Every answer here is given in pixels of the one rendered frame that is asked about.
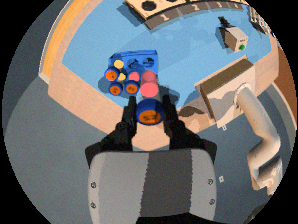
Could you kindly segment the clear conical tube with red liquid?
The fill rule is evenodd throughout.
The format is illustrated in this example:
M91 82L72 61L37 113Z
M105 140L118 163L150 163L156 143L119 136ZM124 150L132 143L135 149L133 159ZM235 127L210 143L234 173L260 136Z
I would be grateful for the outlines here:
M154 71L146 70L141 75L139 100L136 105L136 121L145 126L155 126L164 120L157 76Z

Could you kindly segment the light blue bench mat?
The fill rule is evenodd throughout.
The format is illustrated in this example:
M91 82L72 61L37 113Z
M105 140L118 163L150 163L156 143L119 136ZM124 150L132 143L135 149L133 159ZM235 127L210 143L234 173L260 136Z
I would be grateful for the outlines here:
M194 84L247 56L256 63L272 51L269 34L258 31L251 22L249 5L243 9L215 8L182 15L150 29L123 0L102 0L85 18L71 39L61 63L105 97L123 108L129 96L108 91L112 82L104 78L108 59L114 53L156 50L160 99L169 94L176 109L200 97ZM226 48L218 17L247 36L245 50Z

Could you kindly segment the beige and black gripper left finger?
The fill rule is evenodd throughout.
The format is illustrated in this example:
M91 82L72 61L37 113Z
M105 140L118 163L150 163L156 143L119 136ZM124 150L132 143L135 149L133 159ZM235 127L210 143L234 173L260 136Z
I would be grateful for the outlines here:
M115 151L133 151L132 138L137 134L136 105L136 97L130 96L128 107L124 106L121 122L116 124L115 130L105 136L101 142L90 145L85 149L89 169L95 154L107 150L113 151L114 145Z

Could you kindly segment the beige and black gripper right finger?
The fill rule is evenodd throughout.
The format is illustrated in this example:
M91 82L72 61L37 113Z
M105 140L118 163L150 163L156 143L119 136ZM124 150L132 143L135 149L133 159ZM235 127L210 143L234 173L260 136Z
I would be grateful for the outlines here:
M165 115L163 120L164 133L169 137L169 150L184 148L205 149L210 154L214 165L217 145L214 142L201 139L197 134L185 127L185 123L179 120L176 106L175 104L171 104L169 95L163 96L162 104Z

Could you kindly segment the blue tube rack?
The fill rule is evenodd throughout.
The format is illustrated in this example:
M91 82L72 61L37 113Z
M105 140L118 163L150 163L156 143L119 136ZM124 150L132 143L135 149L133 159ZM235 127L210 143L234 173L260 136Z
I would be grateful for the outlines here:
M135 59L132 59L132 58L135 58ZM137 51L114 53L108 59L109 66L111 66L116 60L122 61L124 65L120 72L125 75L126 79L124 81L124 84L127 82L128 76L131 72L137 72L138 74L140 74L140 77L139 77L139 83L140 83L141 74L146 70L154 71L158 80L158 54L156 50L137 50ZM153 63L153 60L154 60L154 63Z

